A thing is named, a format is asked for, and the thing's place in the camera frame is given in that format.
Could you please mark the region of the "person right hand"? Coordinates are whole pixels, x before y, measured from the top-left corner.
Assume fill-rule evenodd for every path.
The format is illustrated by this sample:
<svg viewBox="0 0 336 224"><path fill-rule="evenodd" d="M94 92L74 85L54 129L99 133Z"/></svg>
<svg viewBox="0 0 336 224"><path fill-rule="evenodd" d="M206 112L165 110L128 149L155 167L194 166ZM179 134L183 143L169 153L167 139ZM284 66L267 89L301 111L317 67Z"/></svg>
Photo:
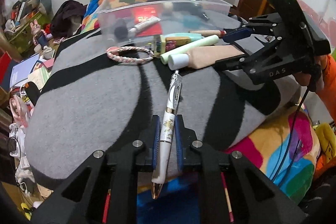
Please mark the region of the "person right hand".
<svg viewBox="0 0 336 224"><path fill-rule="evenodd" d="M314 79L314 88L310 86L313 76L302 72L295 73L293 76L301 86L309 87L308 89L312 92L319 92L324 89L323 71L327 66L326 55L315 57L315 63L319 66L321 72L318 73L319 79Z"/></svg>

